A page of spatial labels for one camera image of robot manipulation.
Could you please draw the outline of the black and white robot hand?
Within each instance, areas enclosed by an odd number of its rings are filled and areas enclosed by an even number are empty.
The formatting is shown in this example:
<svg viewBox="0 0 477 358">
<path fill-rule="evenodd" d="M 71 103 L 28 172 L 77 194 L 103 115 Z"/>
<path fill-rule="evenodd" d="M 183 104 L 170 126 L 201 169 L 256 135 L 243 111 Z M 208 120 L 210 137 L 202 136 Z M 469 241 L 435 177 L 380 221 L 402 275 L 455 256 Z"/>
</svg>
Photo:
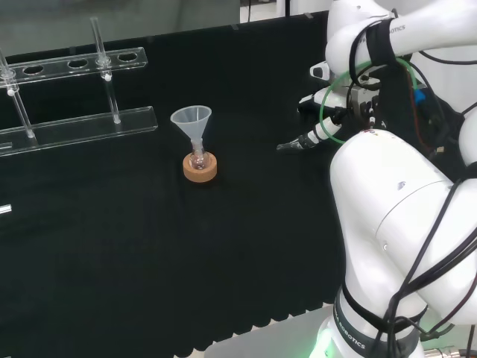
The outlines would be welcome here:
<svg viewBox="0 0 477 358">
<path fill-rule="evenodd" d="M 325 87 L 311 95 L 307 95 L 298 102 L 297 110 L 300 115 L 316 115 L 318 121 L 312 129 L 298 137 L 300 150 L 314 148 L 318 143 L 335 136 L 341 129 L 343 116 L 347 113 L 347 88 L 340 84 L 330 90 L 335 75 L 330 71 L 326 61 L 313 65 L 309 74 L 318 79 Z"/>
</svg>

